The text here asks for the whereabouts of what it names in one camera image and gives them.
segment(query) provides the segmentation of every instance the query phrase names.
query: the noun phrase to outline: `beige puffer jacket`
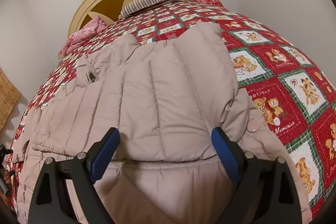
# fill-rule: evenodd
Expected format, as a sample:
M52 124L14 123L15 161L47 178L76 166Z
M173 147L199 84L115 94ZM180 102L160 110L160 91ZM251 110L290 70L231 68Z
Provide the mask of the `beige puffer jacket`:
M125 35L84 56L77 78L43 111L29 111L14 145L14 159L25 161L17 195L20 222L28 219L44 160L87 151L110 127L119 129L121 143L95 188L118 224L215 223L233 189L211 145L215 127L258 158L286 159L309 222L308 196L295 165L246 90L238 89L220 31L217 24L198 23L179 38L144 46ZM86 223L68 186L78 220Z

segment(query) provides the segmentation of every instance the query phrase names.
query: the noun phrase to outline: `floral curtain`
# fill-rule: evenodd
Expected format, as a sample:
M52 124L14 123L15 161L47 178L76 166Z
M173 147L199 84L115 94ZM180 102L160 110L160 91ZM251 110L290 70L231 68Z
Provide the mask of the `floral curtain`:
M0 69L0 130L4 127L19 97L20 92L8 81Z

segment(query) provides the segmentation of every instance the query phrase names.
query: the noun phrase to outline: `silver screw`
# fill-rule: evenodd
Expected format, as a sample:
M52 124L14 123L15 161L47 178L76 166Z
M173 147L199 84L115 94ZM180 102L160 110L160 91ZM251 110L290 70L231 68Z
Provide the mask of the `silver screw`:
M283 157L279 157L278 162L281 163L281 164L284 164L286 161Z
M86 153L85 153L85 152L80 152L80 153L77 154L77 158L78 158L79 160L82 160L82 159L84 159L85 157L86 157Z
M245 152L245 157L248 158L248 159L253 159L254 154L252 152L248 151L248 152Z
M50 158L47 158L47 159L45 160L45 163L46 163L46 164L51 164L53 161L54 161L54 159L50 157Z

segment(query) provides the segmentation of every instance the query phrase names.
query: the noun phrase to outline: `bed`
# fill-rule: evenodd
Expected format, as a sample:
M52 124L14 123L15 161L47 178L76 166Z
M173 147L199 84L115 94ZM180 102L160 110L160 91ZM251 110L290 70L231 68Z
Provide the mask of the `bed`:
M61 86L76 77L83 54L99 51L122 35L133 34L140 44L178 37L197 22L216 22L230 52L239 87L246 88L269 128L288 150L309 196L313 217L336 183L336 90L316 64L291 42L262 23L230 12L217 0L181 0L137 16L118 20L132 0L85 0L71 22L68 34L99 15L105 31L60 60L41 85L15 132L12 146L25 127L33 106L44 108ZM7 168L13 178L13 206L23 163Z

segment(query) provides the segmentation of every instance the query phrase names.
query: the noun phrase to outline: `snap button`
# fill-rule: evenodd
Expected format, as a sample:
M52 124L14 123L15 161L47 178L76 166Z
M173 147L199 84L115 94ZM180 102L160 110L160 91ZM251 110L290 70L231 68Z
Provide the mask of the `snap button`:
M247 124L247 131L254 133L259 129L259 123L256 120L251 120Z

